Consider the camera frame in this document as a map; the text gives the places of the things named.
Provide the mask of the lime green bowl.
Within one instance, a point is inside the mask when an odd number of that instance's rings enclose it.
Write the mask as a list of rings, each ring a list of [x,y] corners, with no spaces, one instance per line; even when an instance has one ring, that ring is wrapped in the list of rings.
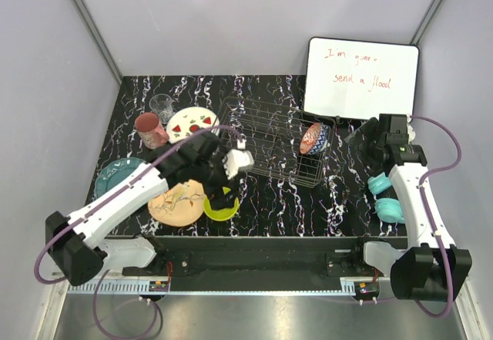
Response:
[[[203,203],[203,210],[206,216],[214,221],[226,221],[234,216],[234,214],[238,211],[240,207],[240,201],[237,197],[235,199],[234,207],[231,209],[222,209],[222,210],[212,210],[210,206],[210,187],[206,187],[204,189],[206,198]]]

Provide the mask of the red patterned blue zigzag bowl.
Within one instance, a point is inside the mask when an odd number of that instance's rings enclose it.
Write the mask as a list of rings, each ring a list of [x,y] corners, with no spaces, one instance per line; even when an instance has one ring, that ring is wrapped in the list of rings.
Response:
[[[329,127],[322,123],[312,124],[303,135],[300,142],[302,155],[316,155],[323,151],[328,144]]]

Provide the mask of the black wire dish rack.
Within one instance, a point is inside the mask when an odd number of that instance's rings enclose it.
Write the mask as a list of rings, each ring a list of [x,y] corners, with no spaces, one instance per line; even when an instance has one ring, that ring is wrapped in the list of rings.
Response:
[[[219,109],[221,124],[238,130],[254,159],[252,173],[313,188],[324,178],[336,122],[297,107],[230,96]],[[301,153],[302,139],[319,124],[320,140]]]

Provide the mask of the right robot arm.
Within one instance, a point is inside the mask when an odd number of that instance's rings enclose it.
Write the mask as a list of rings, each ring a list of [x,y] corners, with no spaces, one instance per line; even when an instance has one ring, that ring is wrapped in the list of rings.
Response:
[[[448,233],[429,177],[453,166],[428,168],[423,148],[411,141],[410,119],[400,114],[372,117],[345,139],[372,172],[368,189],[377,197],[377,215],[388,223],[404,224],[407,231],[406,251],[384,241],[365,241],[350,256],[350,266],[362,276],[378,269],[390,279],[397,299],[451,305],[472,258]]]

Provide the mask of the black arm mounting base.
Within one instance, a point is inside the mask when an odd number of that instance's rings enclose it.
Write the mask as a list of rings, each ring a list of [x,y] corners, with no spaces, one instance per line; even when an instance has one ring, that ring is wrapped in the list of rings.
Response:
[[[190,277],[204,271],[310,271],[322,277],[374,274],[363,262],[363,244],[384,242],[403,251],[404,237],[151,237],[157,255],[145,268],[126,274]]]

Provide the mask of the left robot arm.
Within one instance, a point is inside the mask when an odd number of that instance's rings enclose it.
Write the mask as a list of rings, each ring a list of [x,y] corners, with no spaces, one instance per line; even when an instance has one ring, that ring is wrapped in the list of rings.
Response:
[[[223,147],[215,129],[201,129],[175,144],[151,152],[127,178],[92,203],[64,216],[55,212],[45,220],[45,247],[36,258],[34,273],[40,274],[46,254],[72,286],[80,286],[108,270],[141,268],[151,275],[166,267],[164,249],[151,237],[110,240],[109,232],[150,200],[180,183],[195,180],[214,210],[231,208],[236,198],[231,187],[240,173],[250,170],[253,157],[245,140],[231,150]]]

